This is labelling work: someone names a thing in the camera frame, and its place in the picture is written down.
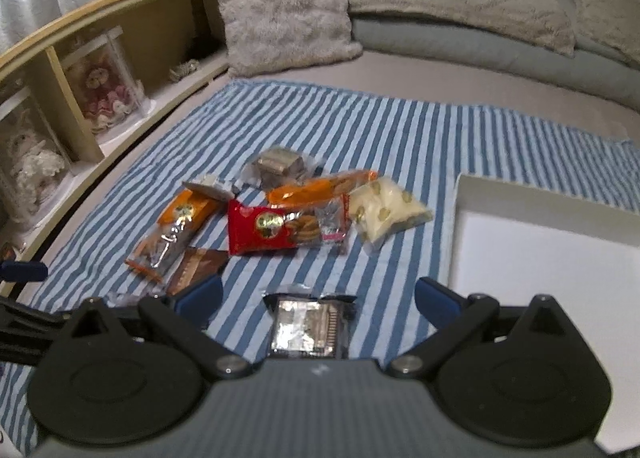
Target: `striped blanket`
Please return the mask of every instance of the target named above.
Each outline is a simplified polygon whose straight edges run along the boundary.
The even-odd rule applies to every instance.
[[[315,293],[358,297],[353,358],[388,361],[427,337],[430,326],[415,309],[414,284],[444,271],[441,245],[461,172],[640,208],[640,155],[630,143],[490,106],[240,80],[196,108],[120,178],[51,264],[50,278],[31,305],[56,311],[109,291],[139,291],[143,282],[123,259],[180,182],[206,172],[231,178],[247,158],[272,144],[324,158],[327,172],[378,170],[427,203],[435,217],[396,234],[372,257],[351,232],[347,253],[338,257],[299,250],[294,256],[232,258],[223,276],[225,301],[208,333],[252,360],[265,354],[271,327],[262,295],[293,282]],[[240,199],[258,204],[263,195],[247,190]],[[210,221],[194,244],[225,249],[226,218]],[[25,395],[29,371],[7,365],[0,381],[0,424],[27,452],[35,445]]]

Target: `clear display case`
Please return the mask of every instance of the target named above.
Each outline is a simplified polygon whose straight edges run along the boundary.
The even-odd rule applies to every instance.
[[[62,60],[84,119],[98,142],[110,141],[150,110],[142,83],[134,80],[116,27]]]
[[[0,104],[0,198],[22,229],[43,219],[73,179],[65,149],[28,87]]]

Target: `white stuffed animal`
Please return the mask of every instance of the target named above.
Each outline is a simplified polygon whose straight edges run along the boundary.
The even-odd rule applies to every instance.
[[[17,198],[20,205],[34,214],[60,184],[65,161],[60,154],[46,147],[47,141],[34,129],[28,115],[28,109],[21,111],[15,125],[3,133]]]

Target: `snack package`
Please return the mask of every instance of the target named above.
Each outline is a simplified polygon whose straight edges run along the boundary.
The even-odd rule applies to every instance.
[[[125,260],[154,281],[162,282],[198,229],[220,207],[220,202],[188,189],[162,212],[151,231]]]
[[[229,254],[223,250],[187,247],[180,266],[171,276],[167,295],[176,295],[191,284],[196,284],[206,277],[222,273],[229,260]]]
[[[228,208],[229,254],[257,250],[336,245],[347,235],[345,198],[305,207],[245,207],[236,200]]]
[[[233,200],[238,193],[233,183],[221,180],[215,174],[205,174],[195,180],[183,181],[182,185],[190,191],[199,192],[212,200],[225,203]]]
[[[264,297],[274,317],[268,357],[347,359],[355,297],[311,297],[300,285],[286,289]]]
[[[300,185],[284,185],[267,193],[271,205],[297,206],[330,200],[375,180],[375,171],[355,169],[311,178]]]
[[[382,177],[349,194],[349,217],[366,248],[379,250],[386,238],[433,219],[433,212],[395,181]]]
[[[238,179],[267,192],[310,178],[319,165],[317,160],[306,154],[274,145],[249,160],[242,167]]]

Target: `wafer package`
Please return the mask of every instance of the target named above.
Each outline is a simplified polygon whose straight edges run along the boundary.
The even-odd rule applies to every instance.
[[[180,192],[162,212],[156,224],[125,259],[131,268],[163,282],[204,221],[221,207],[220,202],[190,190]]]
[[[348,194],[377,177],[378,173],[366,169],[328,174],[311,178],[301,184],[289,184],[273,189],[267,193],[267,201],[277,206],[298,206],[330,200],[341,194]]]

